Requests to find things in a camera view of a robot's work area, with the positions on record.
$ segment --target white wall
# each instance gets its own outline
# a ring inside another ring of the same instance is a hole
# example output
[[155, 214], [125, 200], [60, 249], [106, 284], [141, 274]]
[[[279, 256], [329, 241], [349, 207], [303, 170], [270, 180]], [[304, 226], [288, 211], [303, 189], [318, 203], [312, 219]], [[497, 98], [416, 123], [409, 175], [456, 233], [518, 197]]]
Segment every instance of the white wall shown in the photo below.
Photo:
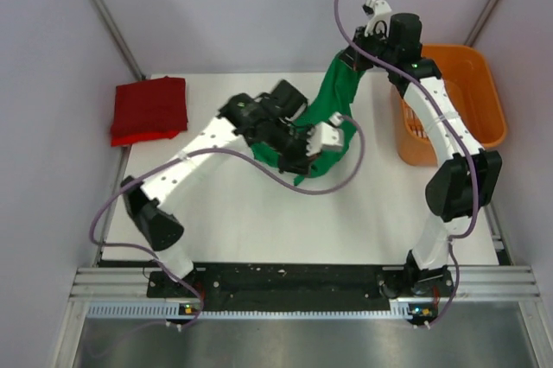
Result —
[[0, 0], [0, 365], [43, 367], [113, 179], [130, 73], [88, 0]]
[[[345, 42], [333, 0], [105, 0], [145, 73], [324, 70]], [[365, 0], [342, 0], [353, 33]], [[486, 0], [388, 0], [423, 37], [464, 42]]]
[[476, 47], [489, 59], [509, 135], [494, 203], [515, 258], [530, 263], [553, 320], [553, 9], [502, 0]]

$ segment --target folded red towel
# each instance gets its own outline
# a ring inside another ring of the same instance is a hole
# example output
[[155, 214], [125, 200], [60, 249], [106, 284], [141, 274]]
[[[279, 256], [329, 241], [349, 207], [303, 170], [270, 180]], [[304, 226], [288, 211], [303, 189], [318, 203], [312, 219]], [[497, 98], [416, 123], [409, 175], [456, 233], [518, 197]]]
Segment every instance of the folded red towel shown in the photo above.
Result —
[[111, 146], [172, 138], [188, 126], [184, 79], [164, 77], [117, 86]]

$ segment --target orange basket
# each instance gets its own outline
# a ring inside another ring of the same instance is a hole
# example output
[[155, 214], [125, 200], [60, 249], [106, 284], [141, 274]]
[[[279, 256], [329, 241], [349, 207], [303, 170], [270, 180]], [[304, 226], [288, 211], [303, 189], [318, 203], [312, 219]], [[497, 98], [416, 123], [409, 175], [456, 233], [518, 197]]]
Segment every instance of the orange basket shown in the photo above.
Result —
[[[423, 56], [440, 68], [449, 98], [474, 138], [486, 149], [502, 143], [507, 126], [484, 56], [473, 48], [456, 45], [424, 46]], [[415, 112], [399, 97], [395, 87], [391, 98], [401, 159], [414, 166], [436, 165], [434, 149]]]

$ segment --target white tabletop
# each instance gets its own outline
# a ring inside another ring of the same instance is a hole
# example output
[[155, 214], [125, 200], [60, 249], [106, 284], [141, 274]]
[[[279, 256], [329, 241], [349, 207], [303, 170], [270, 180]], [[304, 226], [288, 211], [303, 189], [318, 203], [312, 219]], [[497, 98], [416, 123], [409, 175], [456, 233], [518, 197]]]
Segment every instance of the white tabletop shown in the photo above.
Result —
[[[232, 95], [268, 92], [278, 80], [287, 79], [312, 100], [323, 75], [173, 75], [187, 80], [188, 131], [172, 140], [133, 145], [125, 175], [137, 176], [167, 161], [201, 132]], [[411, 167], [398, 157], [385, 73], [364, 76], [352, 110], [367, 145], [355, 180], [338, 193], [306, 196], [279, 186], [246, 162], [229, 158], [175, 212], [185, 227], [190, 257], [207, 262], [402, 264], [429, 214], [424, 187], [435, 168]], [[358, 153], [356, 135], [349, 152], [325, 176], [301, 185], [337, 184], [350, 173]], [[107, 241], [146, 245], [121, 200]], [[461, 264], [498, 264], [483, 212], [471, 237], [456, 242], [455, 253]], [[141, 251], [124, 248], [105, 248], [102, 258], [150, 259]]]

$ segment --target purple cable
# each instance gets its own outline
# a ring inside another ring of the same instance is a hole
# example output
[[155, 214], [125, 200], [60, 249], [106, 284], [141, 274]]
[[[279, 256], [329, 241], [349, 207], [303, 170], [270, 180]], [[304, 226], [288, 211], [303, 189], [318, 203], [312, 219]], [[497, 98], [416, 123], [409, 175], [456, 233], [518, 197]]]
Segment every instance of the purple cable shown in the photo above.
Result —
[[[362, 56], [366, 57], [368, 60], [372, 61], [373, 63], [376, 63], [377, 65], [379, 65], [380, 67], [385, 68], [388, 71], [394, 72], [394, 73], [402, 76], [404, 79], [407, 79], [409, 82], [411, 82], [415, 86], [417, 86], [421, 90], [421, 92], [423, 92], [424, 97], [430, 102], [430, 104], [432, 105], [432, 108], [435, 110], [436, 114], [439, 117], [443, 117], [443, 112], [440, 109], [440, 106], [435, 102], [434, 98], [432, 97], [432, 94], [426, 89], [426, 87], [424, 87], [421, 84], [421, 82], [419, 80], [417, 80], [414, 77], [410, 76], [408, 73], [404, 72], [403, 70], [400, 70], [400, 69], [394, 67], [393, 65], [388, 64], [385, 61], [382, 61], [378, 57], [367, 53], [365, 50], [363, 50], [362, 48], [360, 48], [357, 44], [355, 44], [353, 42], [353, 40], [347, 35], [346, 31], [344, 30], [344, 26], [341, 23], [340, 12], [339, 12], [339, 8], [338, 8], [339, 2], [340, 2], [340, 0], [334, 0], [334, 19], [336, 20], [336, 25], [338, 26], [338, 30], [340, 31], [340, 33], [342, 34], [344, 39], [347, 41], [347, 43], [355, 51], [357, 51]], [[456, 275], [456, 278], [455, 278], [455, 285], [454, 285], [454, 288], [453, 288], [453, 292], [452, 292], [451, 296], [449, 297], [447, 303], [443, 307], [442, 312], [438, 315], [438, 317], [435, 320], [433, 320], [429, 324], [431, 327], [434, 326], [436, 324], [436, 322], [439, 321], [442, 318], [442, 315], [444, 315], [445, 312], [449, 309], [449, 307], [451, 306], [451, 302], [453, 301], [454, 296], [457, 293], [457, 289], [459, 288], [459, 279], [460, 279], [461, 275], [460, 275], [460, 271], [459, 271], [459, 263], [457, 262], [457, 259], [455, 258], [454, 254], [453, 254], [452, 242], [453, 242], [454, 239], [467, 238], [468, 236], [470, 236], [472, 234], [472, 232], [474, 231], [474, 228], [476, 226], [476, 219], [478, 218], [478, 210], [479, 210], [478, 179], [476, 177], [476, 167], [474, 166], [473, 157], [471, 156], [470, 152], [468, 151], [467, 146], [462, 141], [461, 137], [459, 135], [457, 135], [457, 133], [455, 132], [455, 129], [453, 128], [451, 123], [445, 118], [442, 121], [443, 121], [443, 124], [446, 127], [446, 129], [449, 131], [449, 133], [453, 137], [453, 139], [457, 142], [457, 144], [461, 148], [461, 151], [463, 152], [463, 155], [467, 159], [468, 170], [470, 171], [470, 180], [471, 180], [471, 184], [472, 184], [472, 187], [473, 187], [473, 214], [472, 214], [472, 217], [470, 219], [470, 224], [468, 225], [468, 228], [465, 232], [463, 232], [462, 234], [459, 234], [459, 235], [450, 235], [448, 237], [449, 255], [451, 256], [451, 259], [453, 260], [455, 271], [456, 271], [457, 275]]]
[[[363, 163], [363, 159], [365, 158], [365, 133], [363, 132], [363, 130], [361, 129], [361, 126], [359, 125], [359, 123], [356, 121], [356, 120], [353, 120], [351, 117], [347, 116], [347, 115], [341, 115], [342, 119], [343, 120], [346, 120], [347, 122], [351, 123], [355, 129], [357, 130], [357, 132], [359, 133], [359, 141], [360, 141], [360, 148], [359, 148], [359, 158], [357, 160], [357, 162], [355, 163], [355, 167], [353, 168], [353, 171], [352, 173], [345, 179], [343, 180], [341, 183], [335, 185], [334, 187], [330, 187], [328, 189], [303, 189], [303, 188], [298, 188], [298, 187], [294, 187], [293, 185], [289, 184], [288, 182], [286, 182], [285, 180], [283, 180], [282, 178], [280, 178], [278, 175], [274, 174], [273, 172], [269, 171], [265, 166], [263, 166], [262, 164], [260, 164], [259, 162], [255, 161], [254, 159], [251, 159], [249, 156], [247, 155], [244, 155], [244, 154], [241, 154], [240, 152], [236, 151], [236, 150], [232, 150], [232, 149], [226, 149], [226, 148], [205, 148], [205, 149], [198, 149], [198, 150], [195, 150], [195, 151], [192, 151], [190, 152], [188, 155], [187, 155], [187, 158], [185, 159], [189, 159], [189, 158], [192, 158], [194, 156], [198, 156], [198, 155], [206, 155], [206, 154], [227, 154], [227, 155], [232, 155], [232, 156], [236, 156], [237, 158], [240, 158], [246, 162], [249, 162], [251, 165], [253, 165], [254, 167], [256, 167], [257, 169], [259, 169], [261, 172], [263, 172], [264, 174], [266, 174], [267, 176], [269, 176], [272, 180], [278, 182], [279, 184], [283, 185], [284, 187], [288, 188], [288, 189], [291, 189], [292, 191], [295, 191], [299, 194], [305, 194], [305, 195], [325, 195], [325, 194], [330, 194], [330, 193], [334, 193], [336, 191], [339, 191], [340, 189], [342, 189], [343, 187], [345, 187], [349, 182], [351, 182], [351, 180], [355, 177], [355, 175], [357, 175], [357, 173], [359, 172], [359, 169], [361, 168], [361, 164]], [[198, 293], [198, 291], [196, 289], [194, 289], [192, 286], [190, 286], [188, 283], [186, 283], [184, 280], [180, 279], [179, 277], [177, 277], [171, 270], [169, 270], [162, 262], [160, 262], [158, 259], [157, 259], [157, 255], [154, 251], [152, 251], [151, 249], [149, 249], [148, 247], [143, 247], [141, 246], [140, 244], [134, 244], [134, 243], [106, 243], [106, 242], [101, 242], [101, 241], [98, 241], [96, 238], [94, 238], [94, 232], [96, 230], [96, 226], [98, 225], [98, 222], [100, 221], [102, 215], [107, 211], [107, 209], [110, 207], [111, 204], [113, 204], [113, 202], [122, 194], [126, 193], [127, 191], [129, 191], [131, 188], [133, 188], [134, 186], [138, 185], [138, 184], [141, 184], [145, 179], [147, 178], [150, 178], [150, 176], [152, 175], [155, 175], [155, 174], [158, 174], [160, 172], [162, 172], [163, 170], [167, 169], [167, 168], [171, 168], [173, 167], [174, 165], [176, 165], [177, 163], [179, 162], [182, 162], [183, 160], [180, 159], [180, 158], [176, 158], [172, 161], [169, 161], [169, 162], [166, 162], [164, 163], [163, 165], [160, 165], [159, 167], [156, 167], [156, 168], [153, 168], [151, 169], [149, 172], [145, 173], [145, 174], [142, 174], [140, 175], [139, 177], [135, 178], [134, 180], [128, 182], [127, 184], [123, 185], [122, 187], [120, 187], [116, 193], [114, 193], [99, 209], [98, 209], [98, 212], [94, 215], [94, 218], [92, 219], [92, 223], [90, 224], [90, 228], [88, 230], [88, 239], [90, 240], [91, 243], [99, 246], [99, 247], [126, 247], [126, 248], [131, 248], [131, 249], [137, 249], [137, 250], [140, 250], [140, 251], [143, 251], [145, 253], [148, 253], [149, 255], [151, 255], [154, 260], [156, 261], [157, 265], [169, 276], [171, 277], [173, 280], [177, 281], [181, 286], [183, 286], [185, 289], [189, 290], [190, 292], [192, 292], [192, 294], [194, 296], [196, 296], [198, 298], [198, 300], [200, 301], [200, 309], [198, 310], [198, 312], [194, 315], [194, 317], [192, 318], [192, 320], [190, 320], [190, 322], [188, 322], [186, 325], [184, 325], [184, 327], [190, 327], [191, 325], [193, 325], [197, 320], [198, 318], [200, 317], [200, 314], [204, 308], [204, 302], [202, 301], [201, 299], [201, 295], [200, 293]], [[155, 323], [152, 323], [152, 322], [149, 322], [149, 323], [146, 323], [144, 325], [141, 325], [140, 327], [137, 327], [135, 329], [132, 329], [131, 331], [129, 331], [128, 333], [126, 333], [125, 335], [122, 336], [122, 338], [120, 338], [119, 340], [116, 341], [116, 345], [119, 344], [121, 341], [123, 340], [126, 340], [129, 336], [131, 336], [134, 332], [142, 329], [143, 327], [149, 327], [149, 326], [152, 326], [152, 325], [155, 325]], [[110, 348], [108, 348], [107, 350], [105, 351], [102, 351], [98, 354], [94, 354], [91, 356], [93, 358], [102, 358], [104, 357], [108, 352], [110, 352], [115, 346], [110, 346]]]

